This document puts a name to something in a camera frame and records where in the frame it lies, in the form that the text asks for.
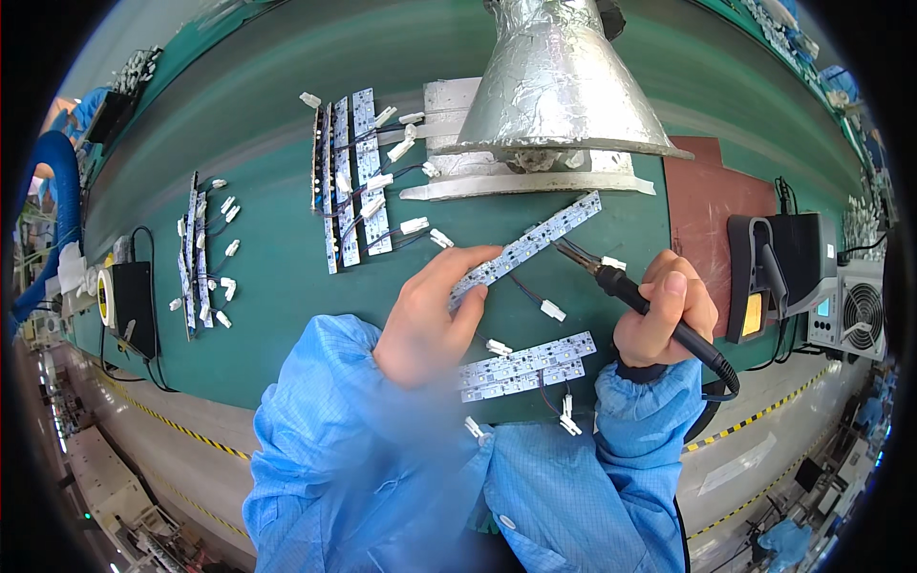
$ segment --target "person's left hand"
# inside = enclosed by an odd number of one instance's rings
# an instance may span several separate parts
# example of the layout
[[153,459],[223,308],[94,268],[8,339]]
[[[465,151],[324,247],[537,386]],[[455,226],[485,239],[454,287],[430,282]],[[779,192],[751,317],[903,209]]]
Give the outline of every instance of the person's left hand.
[[470,289],[455,318],[447,309],[449,293],[469,269],[502,252],[494,245],[447,248],[404,284],[372,351],[389,380],[413,388],[458,365],[484,314],[487,287]]

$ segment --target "aluminum foil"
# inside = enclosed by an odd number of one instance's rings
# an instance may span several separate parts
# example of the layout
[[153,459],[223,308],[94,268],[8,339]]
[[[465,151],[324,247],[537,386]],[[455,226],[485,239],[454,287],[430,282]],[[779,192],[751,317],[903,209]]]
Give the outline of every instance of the aluminum foil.
[[675,148],[602,32],[595,0],[485,2],[497,44],[458,142],[443,153]]

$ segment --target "solder wire spool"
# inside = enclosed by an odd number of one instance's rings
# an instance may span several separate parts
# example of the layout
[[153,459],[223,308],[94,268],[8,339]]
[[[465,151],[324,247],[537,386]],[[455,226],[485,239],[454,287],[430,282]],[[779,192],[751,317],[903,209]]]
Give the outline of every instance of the solder wire spool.
[[96,299],[99,302],[99,314],[102,316],[102,324],[111,327],[115,324],[115,288],[112,282],[112,273],[108,269],[99,270],[97,281],[98,293]]

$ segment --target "floor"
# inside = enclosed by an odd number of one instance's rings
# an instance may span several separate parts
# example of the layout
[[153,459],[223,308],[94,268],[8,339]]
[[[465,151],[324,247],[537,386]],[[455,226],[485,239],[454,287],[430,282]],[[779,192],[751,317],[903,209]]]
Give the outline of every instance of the floor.
[[[253,569],[255,549],[233,527],[245,531],[240,509],[252,485],[245,456],[258,449],[251,431],[254,413],[186,394],[167,394],[148,382],[116,384],[104,379],[79,351],[70,347],[70,352],[75,370],[71,376],[84,402],[94,409],[106,432],[139,464],[160,500],[180,518],[198,522],[204,536],[228,561]],[[741,374],[740,397],[724,404],[698,441],[756,413],[762,415],[682,455],[678,499],[688,535],[741,507],[787,472],[813,445],[823,445],[830,437],[827,430],[833,427],[834,418],[867,369],[866,360],[842,367],[822,357],[794,355],[784,366]],[[762,412],[804,385],[805,390],[780,407]],[[182,427],[191,433],[186,434]],[[768,494],[789,495],[792,483],[790,473]],[[709,571],[730,557],[748,529],[745,520],[755,518],[766,504],[761,496],[733,518],[693,536],[689,549],[694,570]]]

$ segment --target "soldering iron handle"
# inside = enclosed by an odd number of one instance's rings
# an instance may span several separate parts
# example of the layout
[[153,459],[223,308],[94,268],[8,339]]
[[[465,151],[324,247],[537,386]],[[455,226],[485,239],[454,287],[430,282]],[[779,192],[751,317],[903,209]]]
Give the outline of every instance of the soldering iron handle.
[[[637,284],[631,281],[623,270],[603,266],[595,275],[595,280],[609,296],[618,297],[640,314],[646,315],[649,312],[649,301],[643,298],[637,289]],[[697,331],[688,326],[684,320],[680,320],[675,326],[672,338],[679,341],[686,350],[705,365],[715,370],[714,365],[716,365],[717,357],[721,356],[720,351],[707,342],[703,336],[697,334]]]

